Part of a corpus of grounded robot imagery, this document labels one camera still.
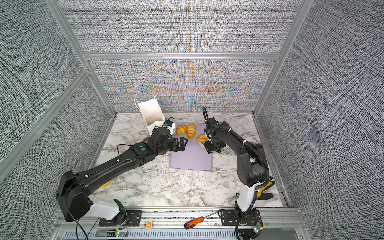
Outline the twisted knot bread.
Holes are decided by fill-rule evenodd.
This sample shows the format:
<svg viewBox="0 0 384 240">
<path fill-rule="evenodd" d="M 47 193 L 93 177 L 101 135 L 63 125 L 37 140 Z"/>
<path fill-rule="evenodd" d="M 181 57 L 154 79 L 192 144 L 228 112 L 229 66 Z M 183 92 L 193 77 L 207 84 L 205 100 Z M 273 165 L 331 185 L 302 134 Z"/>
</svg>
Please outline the twisted knot bread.
<svg viewBox="0 0 384 240">
<path fill-rule="evenodd" d="M 196 138 L 198 143 L 201 143 L 202 145 L 208 141 L 208 138 L 205 134 L 201 134 Z"/>
</svg>

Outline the white paper gift bag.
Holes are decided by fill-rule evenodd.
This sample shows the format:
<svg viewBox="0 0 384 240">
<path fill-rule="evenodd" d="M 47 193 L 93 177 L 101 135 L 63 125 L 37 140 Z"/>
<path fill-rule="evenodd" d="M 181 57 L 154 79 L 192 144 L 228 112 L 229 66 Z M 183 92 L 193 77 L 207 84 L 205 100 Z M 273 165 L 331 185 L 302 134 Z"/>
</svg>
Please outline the white paper gift bag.
<svg viewBox="0 0 384 240">
<path fill-rule="evenodd" d="M 156 95 L 148 101 L 138 102 L 136 98 L 134 98 L 135 106 L 142 114 L 146 127 L 148 129 L 149 135 L 152 134 L 155 127 L 166 127 L 171 131 L 171 135 L 173 136 L 176 132 L 176 124 L 166 124 L 166 118 L 162 112 L 162 109 L 159 105 Z"/>
</svg>

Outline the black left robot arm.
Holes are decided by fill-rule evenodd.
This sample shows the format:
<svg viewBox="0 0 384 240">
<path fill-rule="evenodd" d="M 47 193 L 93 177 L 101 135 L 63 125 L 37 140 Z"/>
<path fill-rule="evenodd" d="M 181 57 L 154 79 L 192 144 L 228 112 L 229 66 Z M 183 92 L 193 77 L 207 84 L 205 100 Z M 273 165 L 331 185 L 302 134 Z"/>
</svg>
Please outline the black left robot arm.
<svg viewBox="0 0 384 240">
<path fill-rule="evenodd" d="M 84 216 L 101 218 L 114 226 L 123 225 L 128 214 L 122 203 L 92 197 L 95 190 L 119 175 L 139 168 L 166 152 L 183 152 L 188 144 L 184 137 L 174 138 L 169 129 L 157 127 L 151 136 L 135 143 L 117 157 L 91 169 L 65 172 L 60 180 L 56 199 L 66 222 Z"/>
</svg>

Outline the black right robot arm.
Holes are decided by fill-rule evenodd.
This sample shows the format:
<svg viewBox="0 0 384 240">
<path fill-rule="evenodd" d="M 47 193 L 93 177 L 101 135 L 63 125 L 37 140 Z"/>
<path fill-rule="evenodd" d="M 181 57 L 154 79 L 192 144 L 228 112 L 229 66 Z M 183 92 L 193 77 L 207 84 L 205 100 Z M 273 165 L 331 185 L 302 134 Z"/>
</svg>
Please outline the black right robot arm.
<svg viewBox="0 0 384 240">
<path fill-rule="evenodd" d="M 236 170 L 243 184 L 238 200 L 235 203 L 234 215 L 240 224 L 247 218 L 253 218 L 255 201 L 260 189 L 270 182 L 270 170 L 261 145 L 255 145 L 237 134 L 227 122 L 218 122 L 208 116 L 203 107 L 205 135 L 208 141 L 204 147 L 209 154 L 220 153 L 229 147 L 236 154 Z"/>
</svg>

